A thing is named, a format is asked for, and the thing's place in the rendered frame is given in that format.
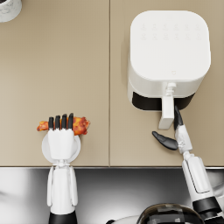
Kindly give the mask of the pale air fryer body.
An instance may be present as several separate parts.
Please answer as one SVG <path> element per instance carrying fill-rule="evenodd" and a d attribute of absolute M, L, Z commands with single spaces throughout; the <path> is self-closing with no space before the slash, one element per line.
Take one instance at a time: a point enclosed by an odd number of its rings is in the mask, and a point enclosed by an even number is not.
<path fill-rule="evenodd" d="M 207 23 L 187 10 L 148 10 L 130 26 L 128 94 L 193 95 L 211 65 Z"/>

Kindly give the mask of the dark round robot body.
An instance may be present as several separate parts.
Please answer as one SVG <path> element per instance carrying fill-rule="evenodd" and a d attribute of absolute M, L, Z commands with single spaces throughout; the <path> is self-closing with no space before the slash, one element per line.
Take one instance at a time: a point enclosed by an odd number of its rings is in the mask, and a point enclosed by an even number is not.
<path fill-rule="evenodd" d="M 109 220 L 106 224 L 205 224 L 202 218 L 188 206 L 180 204 L 156 204 L 148 206 L 137 216 Z"/>

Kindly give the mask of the roasted orange drumstick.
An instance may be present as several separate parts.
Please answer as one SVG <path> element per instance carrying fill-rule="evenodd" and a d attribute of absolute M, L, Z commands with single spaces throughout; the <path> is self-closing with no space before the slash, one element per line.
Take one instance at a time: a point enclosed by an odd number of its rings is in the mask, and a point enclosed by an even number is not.
<path fill-rule="evenodd" d="M 90 121 L 85 117 L 74 117 L 73 118 L 73 133 L 78 135 L 86 135 L 88 133 Z M 41 121 L 37 127 L 37 131 L 48 130 L 48 121 Z"/>

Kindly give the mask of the white round plate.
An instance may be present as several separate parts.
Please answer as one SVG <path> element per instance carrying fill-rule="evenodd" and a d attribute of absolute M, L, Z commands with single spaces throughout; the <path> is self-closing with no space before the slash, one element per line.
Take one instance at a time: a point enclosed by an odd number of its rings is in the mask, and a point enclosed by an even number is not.
<path fill-rule="evenodd" d="M 78 136 L 74 136 L 74 141 L 75 141 L 75 145 L 73 146 L 74 152 L 72 153 L 72 156 L 67 160 L 69 164 L 78 157 L 81 151 L 80 138 Z M 42 141 L 42 153 L 44 157 L 46 158 L 46 160 L 49 161 L 50 163 L 55 164 L 57 162 L 56 159 L 51 158 L 50 147 L 49 147 L 47 136 L 45 136 Z"/>

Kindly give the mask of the white marbled round pot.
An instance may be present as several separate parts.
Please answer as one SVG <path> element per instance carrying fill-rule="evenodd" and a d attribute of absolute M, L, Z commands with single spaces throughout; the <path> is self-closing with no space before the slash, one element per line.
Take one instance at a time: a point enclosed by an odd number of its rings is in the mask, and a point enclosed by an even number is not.
<path fill-rule="evenodd" d="M 0 23 L 9 22 L 22 10 L 21 0 L 0 0 Z"/>

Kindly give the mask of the air fryer drawer with handle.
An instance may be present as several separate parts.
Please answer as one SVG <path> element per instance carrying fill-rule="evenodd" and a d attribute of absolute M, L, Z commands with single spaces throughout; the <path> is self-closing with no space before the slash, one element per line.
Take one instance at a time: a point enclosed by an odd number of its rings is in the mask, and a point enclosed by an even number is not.
<path fill-rule="evenodd" d="M 149 98 L 138 94 L 133 86 L 129 83 L 129 101 L 137 109 L 145 111 L 160 111 L 161 118 L 158 124 L 158 128 L 160 130 L 168 130 L 174 120 L 174 107 L 177 106 L 179 109 L 184 109 L 194 97 L 194 94 L 192 94 L 184 98 L 175 98 L 173 96 L 175 87 L 175 83 L 169 83 L 165 90 L 164 96 Z"/>

